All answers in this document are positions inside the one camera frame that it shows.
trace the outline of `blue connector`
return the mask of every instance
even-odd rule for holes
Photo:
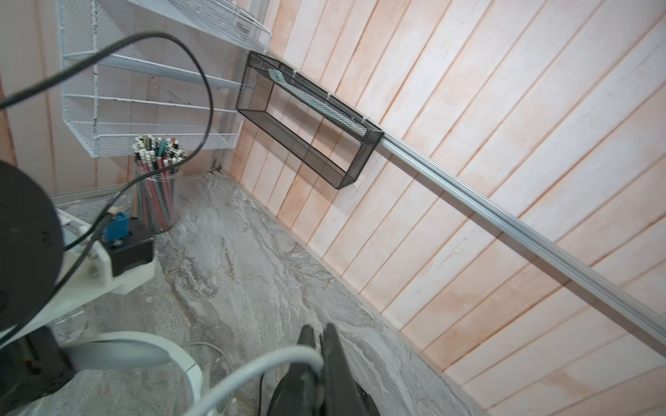
[[[113,242],[129,235],[129,218],[119,212],[113,217],[113,221],[102,231],[104,241]]]

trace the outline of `pencil cup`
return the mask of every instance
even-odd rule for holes
[[[169,231],[178,221],[178,188],[182,173],[158,173],[139,182],[134,200],[134,215],[151,228],[153,234]],[[137,176],[146,173],[137,166]]]

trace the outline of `white wire shelf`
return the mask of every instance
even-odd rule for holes
[[[82,61],[90,56],[94,55],[94,51],[86,51],[79,53],[70,53],[64,55],[63,58],[70,59],[73,61]],[[119,54],[112,54],[111,56],[104,58],[99,62],[100,65],[105,65],[107,67],[114,67],[120,69],[127,69],[129,71],[136,71],[144,74],[156,75],[158,77],[165,77],[176,79],[179,81],[185,81],[187,83],[203,85],[204,82],[201,79],[201,75],[198,72],[188,71],[182,68],[170,67],[168,65],[163,65],[156,62],[144,61],[143,59],[136,59],[132,57],[126,57]],[[213,77],[207,75],[208,83],[212,88],[240,88],[240,83],[235,81],[229,81],[223,78]]]
[[[265,53],[271,32],[227,0],[127,0],[243,49]]]
[[[92,157],[130,156],[134,154],[135,137],[143,134],[175,137],[180,148],[194,150],[205,132],[205,126],[194,124],[71,121],[67,125]],[[203,149],[234,148],[237,142],[237,133],[211,130]]]
[[[202,65],[218,104],[204,149],[236,146],[244,120],[233,107],[240,83],[227,78],[238,75],[239,46],[264,51],[270,42],[270,31],[242,9],[227,0],[58,0],[58,19],[63,68],[133,33],[180,39]],[[93,158],[132,155],[142,134],[175,137],[193,150],[208,118],[201,85],[183,50],[146,39],[63,83],[63,120]]]
[[[102,95],[88,95],[88,94],[62,94],[65,98],[72,99],[97,99],[102,101],[118,101],[119,103],[136,103],[136,104],[151,104],[151,105],[164,105],[169,107],[180,107],[180,108],[191,108],[194,110],[208,110],[210,107],[204,107],[200,105],[191,105],[191,104],[180,104],[180,103],[166,103],[164,101],[149,101],[149,100],[139,100],[139,99],[124,99],[121,97],[104,97]],[[238,114],[236,110],[227,110],[226,108],[213,108],[213,111],[216,112],[228,112],[232,114]]]

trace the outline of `cord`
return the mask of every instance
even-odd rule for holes
[[[27,319],[24,319],[21,323],[18,323],[17,325],[14,326],[9,332],[7,332],[1,339],[0,339],[0,347],[4,346],[5,342],[9,341],[14,335],[16,335],[19,331],[21,331],[25,326],[35,319],[35,316],[39,312],[41,312],[42,309],[60,292],[60,290],[63,288],[63,286],[74,276],[74,273],[77,271],[79,266],[83,263],[83,260],[85,260],[86,256],[88,256],[88,253],[90,250],[93,248],[93,244],[99,239],[99,237],[102,235],[102,231],[104,228],[111,222],[113,217],[111,215],[104,216],[102,222],[98,225],[97,229],[95,230],[95,233],[93,234],[93,237],[88,240],[88,244],[83,248],[83,251],[77,257],[76,261],[74,261],[74,264],[67,270],[67,273],[63,276],[62,279],[53,287],[53,290],[51,291],[51,294],[49,295],[49,298],[44,302],[42,306],[40,306],[35,313],[30,315]]]
[[[261,377],[259,377],[259,404],[256,407],[256,416],[261,416],[261,387],[264,385],[264,376],[266,373],[263,373]]]
[[[197,401],[184,416],[203,416],[212,409],[220,400],[236,391],[240,386],[247,383],[258,375],[266,373],[284,364],[303,363],[308,364],[317,375],[321,374],[324,367],[324,358],[312,347],[305,345],[294,345],[292,347],[278,349],[243,365],[231,373],[227,378],[215,385],[204,397]]]
[[[219,352],[222,358],[226,361],[226,365],[229,367],[229,371],[233,368],[231,366],[231,358],[227,355],[227,353],[224,352],[222,348],[219,348],[217,345],[210,343],[210,342],[205,342],[205,341],[190,341],[186,342],[181,345],[181,347],[188,347],[190,345],[203,345],[205,347],[213,348],[215,351]],[[220,412],[221,414],[224,415],[224,413],[229,409],[229,406],[231,405],[230,401],[226,402],[226,406],[224,406],[224,409]],[[259,407],[261,408],[261,397],[259,397]]]
[[[93,244],[97,239],[99,239],[100,235],[102,234],[102,230],[104,229],[104,226],[106,226],[105,218],[107,217],[107,212],[109,211],[109,208],[120,198],[120,195],[122,195],[124,192],[126,192],[129,188],[131,188],[133,185],[135,185],[137,182],[140,182],[141,180],[144,180],[145,178],[149,178],[153,175],[156,175],[161,172],[165,172],[167,170],[177,168],[178,166],[185,164],[189,162],[193,157],[196,156],[197,153],[201,150],[201,148],[206,144],[206,140],[208,140],[208,135],[210,134],[210,128],[212,126],[212,117],[213,117],[213,100],[212,100],[212,91],[210,89],[210,85],[208,83],[208,78],[206,78],[206,74],[204,73],[203,68],[201,67],[201,64],[199,61],[194,57],[194,53],[177,37],[170,35],[168,33],[164,32],[141,32],[141,33],[135,33],[134,35],[130,35],[128,37],[125,37],[124,39],[121,39],[119,41],[116,41],[109,46],[105,47],[104,49],[100,50],[99,52],[95,53],[89,58],[86,58],[71,67],[60,71],[57,74],[52,75],[49,78],[46,78],[34,85],[31,85],[30,87],[27,87],[25,89],[22,89],[20,91],[17,91],[16,93],[10,95],[9,97],[6,97],[4,100],[0,101],[0,110],[3,110],[4,108],[7,108],[8,106],[18,104],[23,100],[26,100],[33,95],[37,95],[39,93],[42,93],[43,91],[46,91],[47,89],[54,87],[55,85],[58,85],[59,83],[62,83],[63,81],[73,77],[74,75],[80,73],[86,68],[92,67],[94,64],[98,63],[105,57],[111,55],[112,53],[126,47],[127,45],[131,45],[132,43],[141,41],[143,39],[148,39],[151,37],[159,37],[163,38],[169,41],[172,41],[179,47],[181,47],[182,50],[185,51],[185,53],[192,59],[192,62],[196,66],[196,69],[199,71],[199,74],[201,75],[201,78],[203,79],[204,86],[206,87],[206,93],[208,95],[208,121],[206,122],[206,130],[204,131],[203,138],[201,139],[201,142],[199,145],[194,149],[192,153],[190,153],[186,158],[181,160],[180,162],[170,164],[168,166],[165,166],[160,169],[152,170],[146,174],[140,175],[130,182],[128,182],[122,189],[120,189],[118,192],[116,192],[111,199],[107,202],[107,204],[102,208],[100,213],[97,215],[97,218],[95,218],[95,221],[91,225],[91,227],[81,234],[76,240],[71,242],[70,244],[67,244],[65,246],[65,251],[70,250],[72,247],[77,246],[79,243],[81,243],[83,240],[88,238],[91,234],[94,234],[94,236],[88,241],[88,244],[85,246],[83,249],[83,252],[81,252],[81,255],[77,260],[74,262],[72,267],[67,271],[65,276],[58,282],[58,284],[53,288],[53,291],[51,292],[51,295],[49,296],[49,299],[39,308],[37,308],[37,311],[27,320],[17,324],[12,330],[7,332],[1,339],[0,339],[0,347],[7,342],[8,339],[11,339],[16,333],[21,331],[46,305],[53,299],[60,289],[67,283],[69,278],[74,274],[74,272],[77,271],[81,263],[83,263],[83,260],[85,259],[85,256],[90,252],[91,248],[93,247]]]

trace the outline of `black box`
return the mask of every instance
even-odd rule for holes
[[[113,277],[153,260],[153,232],[137,217],[129,219],[129,235],[115,242],[102,241],[111,257]]]
[[[268,102],[275,85],[360,142],[346,172],[268,113]],[[335,189],[341,189],[358,179],[363,166],[384,135],[384,131],[374,123],[287,64],[256,52],[248,55],[236,109]]]

